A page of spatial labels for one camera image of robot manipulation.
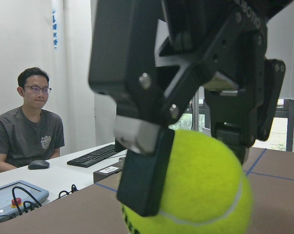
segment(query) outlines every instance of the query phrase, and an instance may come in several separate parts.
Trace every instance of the tennis ball seam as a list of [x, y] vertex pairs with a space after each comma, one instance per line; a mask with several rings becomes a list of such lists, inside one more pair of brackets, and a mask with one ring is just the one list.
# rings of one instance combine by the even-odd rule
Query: tennis ball seam
[[169, 214], [169, 213], [163, 211], [162, 209], [159, 210], [159, 215], [162, 215], [165, 218], [172, 220], [176, 224], [192, 225], [192, 226], [195, 226], [195, 227], [209, 225], [209, 224], [212, 224], [214, 222], [218, 222], [218, 221], [220, 221], [222, 219], [225, 219], [236, 209], [236, 207], [238, 206], [239, 201], [240, 201], [240, 199], [242, 197], [242, 179], [243, 179], [243, 175], [241, 175], [241, 177], [240, 177], [240, 181], [239, 181], [239, 185], [238, 185], [238, 191], [236, 193], [236, 196], [235, 196], [235, 199], [234, 199], [233, 203], [226, 210], [226, 212], [223, 213], [221, 216], [215, 217], [215, 218], [213, 218], [211, 220], [208, 220], [208, 221], [205, 221], [205, 222], [192, 222], [192, 221], [177, 218], [176, 216], [174, 216], [172, 214]]

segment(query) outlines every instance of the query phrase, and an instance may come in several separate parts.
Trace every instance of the black cable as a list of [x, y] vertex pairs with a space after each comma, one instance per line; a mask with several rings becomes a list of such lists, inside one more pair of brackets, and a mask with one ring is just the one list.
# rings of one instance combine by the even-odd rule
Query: black cable
[[11, 218], [16, 218], [16, 216], [15, 215], [13, 215], [13, 214], [0, 214], [0, 217], [11, 217]]
[[14, 199], [14, 201], [15, 201], [15, 205], [16, 205], [16, 207], [17, 207], [17, 209], [18, 209], [18, 213], [19, 213], [19, 215], [22, 215], [22, 211], [21, 211], [21, 209], [20, 209], [20, 207], [19, 207], [19, 205], [17, 204], [17, 200], [16, 200], [16, 197], [15, 197], [15, 192], [14, 192], [14, 190], [15, 189], [20, 189], [20, 190], [23, 190], [26, 194], [28, 194], [39, 206], [42, 206], [41, 205], [41, 203], [30, 193], [30, 192], [28, 192], [26, 189], [24, 189], [23, 187], [20, 187], [20, 186], [15, 186], [14, 188], [12, 188], [12, 195], [13, 195], [13, 199]]
[[67, 192], [66, 190], [63, 190], [61, 191], [59, 194], [58, 194], [58, 199], [60, 199], [61, 197], [64, 197], [66, 195], [69, 195], [69, 192]]
[[79, 190], [77, 189], [76, 185], [73, 184], [73, 185], [71, 186], [71, 191], [70, 191], [70, 192], [67, 192], [66, 190], [61, 191], [61, 192], [58, 194], [58, 198], [57, 198], [57, 199], [60, 199], [60, 198], [62, 198], [62, 197], [64, 197], [64, 196], [67, 196], [67, 195], [69, 195], [70, 193], [72, 194], [72, 193], [74, 193], [74, 192], [76, 192], [76, 191], [79, 191]]
[[29, 203], [30, 204], [30, 210], [33, 211], [36, 208], [39, 208], [39, 206], [36, 204], [36, 203], [33, 203], [31, 201], [24, 201], [23, 203], [23, 206], [24, 206], [24, 209], [25, 209], [25, 212], [28, 213], [28, 208], [26, 207], [26, 203]]
[[76, 191], [78, 191], [78, 189], [77, 189], [76, 185], [73, 184], [73, 185], [71, 186], [71, 193], [74, 193], [74, 192], [76, 192]]

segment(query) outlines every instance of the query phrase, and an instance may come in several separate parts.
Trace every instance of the table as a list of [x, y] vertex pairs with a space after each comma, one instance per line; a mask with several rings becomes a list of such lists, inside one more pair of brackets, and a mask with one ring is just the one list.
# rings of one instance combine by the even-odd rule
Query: table
[[17, 180], [24, 180], [49, 191], [49, 197], [43, 203], [47, 204], [57, 199], [59, 192], [62, 190], [70, 191], [72, 184], [75, 184], [77, 189], [83, 189], [92, 185], [93, 172], [114, 164], [119, 161], [120, 157], [126, 156], [126, 150], [121, 151], [112, 156], [113, 158], [104, 159], [88, 168], [67, 165], [67, 161], [109, 144], [49, 159], [47, 160], [50, 163], [48, 169], [29, 170], [28, 167], [25, 166], [0, 173], [0, 186]]

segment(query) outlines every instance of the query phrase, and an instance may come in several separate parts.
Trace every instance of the label sticker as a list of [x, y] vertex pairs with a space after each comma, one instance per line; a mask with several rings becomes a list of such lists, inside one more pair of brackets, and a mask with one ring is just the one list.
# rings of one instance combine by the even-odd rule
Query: label sticker
[[99, 172], [101, 173], [110, 173], [110, 172], [113, 172], [115, 170], [118, 170], [119, 168], [118, 167], [107, 167], [103, 170], [100, 170]]

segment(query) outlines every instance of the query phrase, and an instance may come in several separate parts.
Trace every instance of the window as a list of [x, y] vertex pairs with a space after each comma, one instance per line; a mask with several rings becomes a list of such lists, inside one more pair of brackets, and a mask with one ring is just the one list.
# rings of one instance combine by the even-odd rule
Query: window
[[[178, 122], [169, 126], [170, 129], [186, 129], [202, 132], [202, 127], [210, 128], [210, 115], [208, 107], [203, 98], [198, 101], [192, 100], [185, 113]], [[270, 135], [267, 141], [256, 140], [253, 147], [266, 148], [281, 151], [293, 150], [294, 136], [294, 100], [279, 99], [276, 107], [275, 117], [273, 120]]]

